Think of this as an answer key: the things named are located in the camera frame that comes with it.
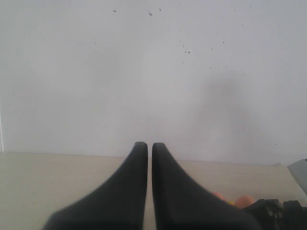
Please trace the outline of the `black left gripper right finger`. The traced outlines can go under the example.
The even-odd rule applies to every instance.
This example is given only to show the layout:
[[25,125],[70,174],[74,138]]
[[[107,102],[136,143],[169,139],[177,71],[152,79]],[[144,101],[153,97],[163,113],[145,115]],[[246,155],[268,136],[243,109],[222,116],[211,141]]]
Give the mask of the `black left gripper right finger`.
[[152,148],[152,189],[158,230],[259,230],[245,211],[201,187],[164,143]]

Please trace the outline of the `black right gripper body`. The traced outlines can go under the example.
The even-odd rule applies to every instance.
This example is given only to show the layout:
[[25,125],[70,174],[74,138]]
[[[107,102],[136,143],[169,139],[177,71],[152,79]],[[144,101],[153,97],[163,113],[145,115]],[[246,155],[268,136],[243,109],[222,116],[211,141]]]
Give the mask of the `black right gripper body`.
[[264,230],[307,230],[307,208],[297,200],[260,199],[243,210]]

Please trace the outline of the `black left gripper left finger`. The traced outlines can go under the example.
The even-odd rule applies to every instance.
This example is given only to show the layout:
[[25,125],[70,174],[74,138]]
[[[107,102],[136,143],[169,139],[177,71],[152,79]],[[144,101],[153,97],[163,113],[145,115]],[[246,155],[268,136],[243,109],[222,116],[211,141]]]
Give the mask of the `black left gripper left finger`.
[[148,147],[136,142],[110,178],[51,215],[45,230],[141,230],[147,192]]

